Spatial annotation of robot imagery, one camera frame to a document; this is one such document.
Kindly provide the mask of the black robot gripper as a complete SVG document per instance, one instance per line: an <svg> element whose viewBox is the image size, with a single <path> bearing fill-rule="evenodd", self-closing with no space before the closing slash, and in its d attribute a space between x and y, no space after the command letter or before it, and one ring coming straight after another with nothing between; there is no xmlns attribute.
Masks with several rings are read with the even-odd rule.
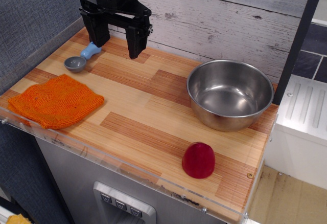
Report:
<svg viewBox="0 0 327 224"><path fill-rule="evenodd" d="M151 10L138 0L80 0L81 15L90 40L102 47L109 39L108 23L103 16L131 15L131 24L125 29L130 59L136 59L147 47L148 36L153 32L149 17Z"/></svg>

